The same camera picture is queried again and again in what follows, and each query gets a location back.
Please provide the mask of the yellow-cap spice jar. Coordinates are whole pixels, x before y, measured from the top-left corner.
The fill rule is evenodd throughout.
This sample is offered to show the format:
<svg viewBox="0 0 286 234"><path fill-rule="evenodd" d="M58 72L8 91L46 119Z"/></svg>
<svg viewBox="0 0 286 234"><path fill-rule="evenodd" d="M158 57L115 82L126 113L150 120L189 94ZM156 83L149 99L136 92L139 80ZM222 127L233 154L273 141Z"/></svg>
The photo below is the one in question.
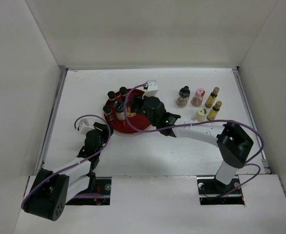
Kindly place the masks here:
<svg viewBox="0 0 286 234"><path fill-rule="evenodd" d="M195 119L196 121L202 122L202 121L205 120L206 114L207 114L207 111L206 111L205 108L199 108L199 109L197 110L196 114L195 114L194 119Z"/></svg>

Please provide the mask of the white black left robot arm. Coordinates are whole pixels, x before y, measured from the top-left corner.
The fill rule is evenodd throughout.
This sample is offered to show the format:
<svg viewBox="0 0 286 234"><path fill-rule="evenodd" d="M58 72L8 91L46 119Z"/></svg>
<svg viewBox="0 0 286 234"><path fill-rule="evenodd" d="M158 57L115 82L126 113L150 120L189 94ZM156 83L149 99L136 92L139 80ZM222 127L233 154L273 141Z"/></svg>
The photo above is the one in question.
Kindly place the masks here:
<svg viewBox="0 0 286 234"><path fill-rule="evenodd" d="M51 221L60 218L65 205L80 192L92 194L96 189L93 170L100 153L114 130L111 124L95 122L86 133L84 145L77 157L59 169L41 169L21 208L26 213Z"/></svg>

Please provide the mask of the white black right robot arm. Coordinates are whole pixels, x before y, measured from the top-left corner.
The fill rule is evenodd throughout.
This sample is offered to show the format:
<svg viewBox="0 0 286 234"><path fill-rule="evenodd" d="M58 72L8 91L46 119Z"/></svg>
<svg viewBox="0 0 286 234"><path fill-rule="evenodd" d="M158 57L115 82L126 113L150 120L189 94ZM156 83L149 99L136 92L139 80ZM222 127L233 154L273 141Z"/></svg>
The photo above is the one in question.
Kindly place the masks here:
<svg viewBox="0 0 286 234"><path fill-rule="evenodd" d="M233 177L243 168L253 147L253 140L234 121L197 122L166 111L157 97L134 95L130 111L144 114L153 127L162 135L174 138L189 138L216 146L222 163L213 179L214 190L226 193Z"/></svg>

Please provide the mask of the small black-cap spice bottle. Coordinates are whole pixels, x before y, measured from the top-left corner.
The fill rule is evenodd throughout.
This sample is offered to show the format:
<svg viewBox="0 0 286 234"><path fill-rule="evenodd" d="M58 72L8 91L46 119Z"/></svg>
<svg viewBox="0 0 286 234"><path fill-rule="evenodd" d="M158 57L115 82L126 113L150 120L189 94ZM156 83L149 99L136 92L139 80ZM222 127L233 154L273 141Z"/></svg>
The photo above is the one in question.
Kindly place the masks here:
<svg viewBox="0 0 286 234"><path fill-rule="evenodd" d="M125 99L126 99L126 96L127 96L127 93L128 93L128 90L127 90L127 88L126 87L120 87L119 88L119 93L120 93L120 96L121 96L121 100L122 101L125 101Z"/></svg>
<svg viewBox="0 0 286 234"><path fill-rule="evenodd" d="M104 112L104 116L105 116L107 121L113 120L114 116L112 114L112 108L110 105L103 106L103 112Z"/></svg>
<svg viewBox="0 0 286 234"><path fill-rule="evenodd" d="M109 91L107 93L107 96L108 96L109 104L113 107L114 103L115 103L115 100L116 100L115 92L114 91Z"/></svg>

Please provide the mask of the pink-cap spice jar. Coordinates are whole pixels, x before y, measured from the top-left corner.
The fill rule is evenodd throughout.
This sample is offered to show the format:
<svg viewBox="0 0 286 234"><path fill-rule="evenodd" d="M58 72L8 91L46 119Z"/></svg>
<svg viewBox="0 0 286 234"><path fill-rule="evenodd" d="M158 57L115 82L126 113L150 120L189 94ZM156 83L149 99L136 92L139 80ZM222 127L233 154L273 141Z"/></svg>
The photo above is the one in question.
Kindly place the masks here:
<svg viewBox="0 0 286 234"><path fill-rule="evenodd" d="M191 104L194 107L201 106L201 104L203 102L204 95L205 95L205 90L203 88L198 88L195 92L195 95L193 96L193 98L191 100Z"/></svg>

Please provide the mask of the black-knob spice jar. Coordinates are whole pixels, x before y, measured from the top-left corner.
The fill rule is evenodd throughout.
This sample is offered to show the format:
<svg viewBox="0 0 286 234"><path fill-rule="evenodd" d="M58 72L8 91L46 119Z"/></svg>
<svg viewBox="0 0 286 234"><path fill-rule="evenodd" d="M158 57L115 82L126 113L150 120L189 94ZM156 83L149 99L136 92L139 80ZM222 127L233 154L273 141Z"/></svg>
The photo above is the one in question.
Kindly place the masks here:
<svg viewBox="0 0 286 234"><path fill-rule="evenodd" d="M188 86L184 86L179 90L179 96L176 100L176 104L179 107L185 107L189 101L190 98L190 89Z"/></svg>
<svg viewBox="0 0 286 234"><path fill-rule="evenodd" d="M123 101L115 101L114 102L114 111L115 111L115 115L116 115L118 120L124 121L126 119Z"/></svg>

